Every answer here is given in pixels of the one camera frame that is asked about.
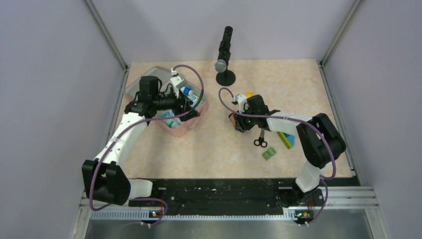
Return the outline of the brown bottle orange cap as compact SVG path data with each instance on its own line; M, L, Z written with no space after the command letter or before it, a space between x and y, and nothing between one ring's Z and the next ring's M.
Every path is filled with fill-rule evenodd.
M239 132L242 132L242 129L241 129L241 127L239 126L239 124L238 124L238 122L237 122L237 114L235 114L235 113L231 113L229 116L228 116L228 118L229 118L229 120L230 120L230 122L231 122L231 124L233 125L233 127L234 127L234 129L236 130L236 131L239 131Z

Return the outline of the pink medicine kit case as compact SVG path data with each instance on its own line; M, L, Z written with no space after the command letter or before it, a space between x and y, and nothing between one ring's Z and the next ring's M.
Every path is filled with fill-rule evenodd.
M207 96L182 74L177 76L182 82L174 87L170 70L159 66L149 69L126 88L126 95L133 99L124 112L158 118L157 124L174 137L193 129L209 109Z

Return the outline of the blue white dropper bottle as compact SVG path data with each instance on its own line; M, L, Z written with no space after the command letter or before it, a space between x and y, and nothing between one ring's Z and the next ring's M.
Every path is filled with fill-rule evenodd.
M181 92L186 95L186 96L193 96L194 95L194 91L188 87L182 87Z

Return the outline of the white bottle green label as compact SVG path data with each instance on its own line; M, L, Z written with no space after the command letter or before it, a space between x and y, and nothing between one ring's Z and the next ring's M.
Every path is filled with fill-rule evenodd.
M178 128L182 124L178 119L165 119L163 123L169 128Z

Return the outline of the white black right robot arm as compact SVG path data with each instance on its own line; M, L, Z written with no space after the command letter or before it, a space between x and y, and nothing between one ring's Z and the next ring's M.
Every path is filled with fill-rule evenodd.
M306 163L296 178L292 199L305 205L312 199L315 189L327 164L335 162L346 151L346 143L330 118L319 113L313 117L290 117L279 110L269 110L261 95L233 97L238 111L230 114L235 130L245 132L257 126L266 131L293 135L300 140Z

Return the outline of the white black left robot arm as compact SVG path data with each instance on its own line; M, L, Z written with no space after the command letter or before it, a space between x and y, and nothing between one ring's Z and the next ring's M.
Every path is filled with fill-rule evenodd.
M128 179L122 167L142 132L151 121L158 120L158 111L172 110L173 116L167 117L169 120L200 116L191 107L191 100L182 93L186 81L180 74L170 78L165 91L161 91L163 83L156 76L143 76L138 83L138 91L126 105L118 128L104 149L95 159L86 160L82 165L85 192L93 211L98 210L94 201L121 206L141 198L148 206L157 204L160 193L153 188L152 181Z

